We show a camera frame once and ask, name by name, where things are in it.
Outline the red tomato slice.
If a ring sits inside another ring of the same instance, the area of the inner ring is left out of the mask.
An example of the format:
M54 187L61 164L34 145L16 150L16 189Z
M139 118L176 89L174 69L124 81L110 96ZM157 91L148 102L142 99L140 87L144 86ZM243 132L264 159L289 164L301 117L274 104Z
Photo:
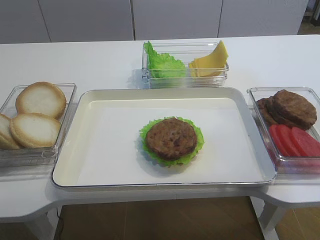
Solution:
M269 134L272 137L272 140L274 141L275 146L277 147L278 151L281 153L282 156L289 157L289 153L283 146L280 137L277 134L277 127L278 124L273 124L269 127Z
M306 131L293 127L290 131L290 138L301 156L303 157L319 157L320 142L315 140Z
M280 139L280 142L287 151L288 155L291 157L300 157L300 152L298 151L298 149L296 148L296 146L290 138L291 129L284 124L279 124L276 127L276 131Z

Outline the left red tomato slice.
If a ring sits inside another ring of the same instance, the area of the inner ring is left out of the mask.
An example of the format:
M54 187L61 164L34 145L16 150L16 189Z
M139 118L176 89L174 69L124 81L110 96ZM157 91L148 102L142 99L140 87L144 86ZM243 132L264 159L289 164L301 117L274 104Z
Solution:
M278 124L273 124L269 127L269 134L272 137L272 140L274 141L275 146L277 147L278 151L281 153L282 156L289 157L289 153L283 146L280 137L277 134L277 127Z

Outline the green lettuce leaf on tray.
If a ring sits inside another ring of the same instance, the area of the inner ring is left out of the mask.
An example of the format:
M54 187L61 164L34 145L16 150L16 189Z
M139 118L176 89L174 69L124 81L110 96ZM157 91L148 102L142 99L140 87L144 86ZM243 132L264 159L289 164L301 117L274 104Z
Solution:
M195 130L196 136L197 136L197 145L192 153L189 153L185 156L182 156L181 158L174 160L174 161L168 161L160 158L157 156L155 153L153 153L148 147L147 147L147 142L146 142L146 135L147 132L157 123L159 123L162 120L165 119L170 119L170 118L177 118L181 121L189 123ZM155 159L159 164L170 167L174 165L184 165L188 164L196 155L197 153L202 149L205 141L204 141L204 136L202 134L202 131L199 127L195 126L194 123L191 120L184 119L182 117L165 117L163 119L157 119L157 120L152 120L150 121L147 125L145 125L140 131L139 131L140 137L141 137L141 142L142 142L142 147L143 149L148 153L148 155Z

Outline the top rear bun half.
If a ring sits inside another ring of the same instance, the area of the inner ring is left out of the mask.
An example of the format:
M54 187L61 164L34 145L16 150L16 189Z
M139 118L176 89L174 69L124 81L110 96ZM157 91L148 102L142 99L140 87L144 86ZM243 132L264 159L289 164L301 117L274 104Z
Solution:
M19 114L40 113L59 119L66 108L65 94L50 82L35 82L26 87L16 98Z

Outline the rear left brown patty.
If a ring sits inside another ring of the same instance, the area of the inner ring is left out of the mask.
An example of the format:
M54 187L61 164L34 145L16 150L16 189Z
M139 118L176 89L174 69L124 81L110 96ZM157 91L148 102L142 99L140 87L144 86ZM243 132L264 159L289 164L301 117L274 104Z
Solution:
M261 98L258 101L256 101L256 104L266 124L268 126L275 125L277 124L277 122L273 119L273 117L267 110L266 101L267 101L266 98Z

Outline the left edge bun half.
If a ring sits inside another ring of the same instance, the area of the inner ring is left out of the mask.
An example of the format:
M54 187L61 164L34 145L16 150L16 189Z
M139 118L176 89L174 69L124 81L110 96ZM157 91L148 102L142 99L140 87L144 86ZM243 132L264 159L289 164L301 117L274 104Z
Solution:
M20 149L21 146L15 141L10 132L11 119L0 114L0 148L2 150Z

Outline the clear bun container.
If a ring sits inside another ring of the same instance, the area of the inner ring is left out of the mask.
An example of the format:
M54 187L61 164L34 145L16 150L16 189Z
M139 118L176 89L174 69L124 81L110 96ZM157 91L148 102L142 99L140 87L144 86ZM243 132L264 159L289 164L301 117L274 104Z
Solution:
M77 86L74 83L56 84L66 97L66 108L59 121L61 123L57 139L53 146L41 148L2 149L0 151L1 167L21 167L54 164L73 120L77 101Z

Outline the right red tomato slice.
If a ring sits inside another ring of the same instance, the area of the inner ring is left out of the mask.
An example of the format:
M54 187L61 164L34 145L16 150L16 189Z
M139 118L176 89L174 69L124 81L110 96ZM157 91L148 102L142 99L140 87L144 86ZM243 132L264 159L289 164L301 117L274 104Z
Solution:
M290 131L290 138L301 156L303 157L319 157L320 142L315 140L306 131L293 127Z

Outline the brown meat patty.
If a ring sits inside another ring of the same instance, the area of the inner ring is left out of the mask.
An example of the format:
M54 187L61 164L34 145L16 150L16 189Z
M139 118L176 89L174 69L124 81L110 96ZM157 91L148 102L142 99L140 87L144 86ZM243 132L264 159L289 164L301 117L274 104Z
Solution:
M309 130L317 121L317 110L305 97L282 89L265 101L277 124Z
M147 147L166 161L175 161L192 153L198 141L194 128L175 117L164 119L152 126L145 140Z

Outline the middle red tomato slice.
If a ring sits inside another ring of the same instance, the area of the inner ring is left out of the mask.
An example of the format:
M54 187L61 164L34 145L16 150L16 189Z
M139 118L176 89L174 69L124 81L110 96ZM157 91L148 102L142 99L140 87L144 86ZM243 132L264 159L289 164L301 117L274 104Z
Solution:
M280 142L287 151L288 155L291 157L300 157L300 152L298 151L298 149L296 148L296 146L290 138L291 129L284 124L279 124L276 127L276 131L280 139Z

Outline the front bun half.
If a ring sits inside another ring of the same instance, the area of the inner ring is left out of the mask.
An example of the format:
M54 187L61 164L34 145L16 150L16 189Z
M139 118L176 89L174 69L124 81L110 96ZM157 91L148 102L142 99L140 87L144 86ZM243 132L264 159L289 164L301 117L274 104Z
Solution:
M20 113L9 125L12 137L25 148L53 146L60 127L58 120L42 113Z

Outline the yellow cheese slices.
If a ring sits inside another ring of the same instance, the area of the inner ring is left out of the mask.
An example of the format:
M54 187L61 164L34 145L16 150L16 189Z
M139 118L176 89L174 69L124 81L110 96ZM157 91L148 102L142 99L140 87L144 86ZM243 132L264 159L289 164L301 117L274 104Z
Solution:
M216 77L221 74L221 70L225 68L229 55L222 40L219 41L213 52L209 55L195 58L188 64L192 69L193 77Z

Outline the white table leg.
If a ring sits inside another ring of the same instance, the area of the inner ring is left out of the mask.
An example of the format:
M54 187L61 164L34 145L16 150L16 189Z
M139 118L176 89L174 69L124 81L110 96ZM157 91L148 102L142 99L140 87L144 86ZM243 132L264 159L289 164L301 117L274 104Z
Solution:
M265 240L278 240L276 232L278 222L284 217L287 210L262 199L255 202L257 219Z

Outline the green lettuce leaves in container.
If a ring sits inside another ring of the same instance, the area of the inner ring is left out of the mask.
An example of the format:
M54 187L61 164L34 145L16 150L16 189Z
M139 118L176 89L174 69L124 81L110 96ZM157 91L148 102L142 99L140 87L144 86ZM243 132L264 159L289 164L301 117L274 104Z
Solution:
M158 53L148 41L143 44L143 48L148 54L148 69L153 78L184 78L186 76L186 66L168 53Z

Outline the clear lettuce cheese container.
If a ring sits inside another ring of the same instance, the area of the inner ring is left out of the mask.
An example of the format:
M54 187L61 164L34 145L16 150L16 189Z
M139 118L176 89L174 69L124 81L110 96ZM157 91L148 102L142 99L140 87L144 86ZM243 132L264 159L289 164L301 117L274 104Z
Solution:
M190 43L151 43L153 49L159 54L168 53L176 60L181 60L186 67L186 76L177 78L153 78L148 69L148 54L142 47L142 81L150 89L176 88L176 87L221 87L228 77L229 65L218 76L195 77L189 63L196 58L209 55L219 42L190 42Z

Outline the white serving tray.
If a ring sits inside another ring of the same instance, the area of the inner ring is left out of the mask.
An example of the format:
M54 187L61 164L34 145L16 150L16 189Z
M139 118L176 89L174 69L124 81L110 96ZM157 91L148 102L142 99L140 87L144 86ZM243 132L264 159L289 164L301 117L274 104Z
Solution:
M188 164L166 167L143 150L139 131L166 117L201 129L204 145ZM52 181L62 188L264 185L276 174L237 89L114 89L81 96Z

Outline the clear patty tomato container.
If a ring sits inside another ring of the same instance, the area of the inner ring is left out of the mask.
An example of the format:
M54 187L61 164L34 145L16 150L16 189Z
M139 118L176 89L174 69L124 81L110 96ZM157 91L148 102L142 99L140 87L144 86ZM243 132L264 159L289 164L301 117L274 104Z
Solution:
M316 108L317 120L307 132L311 137L320 142L320 98L308 87L252 87L247 90L249 94L253 117L264 142L264 145L270 155L271 160L278 173L280 174L319 174L320 156L283 156L276 147L270 133L269 127L263 119L256 101L262 98L269 98L280 90L287 90L306 98Z

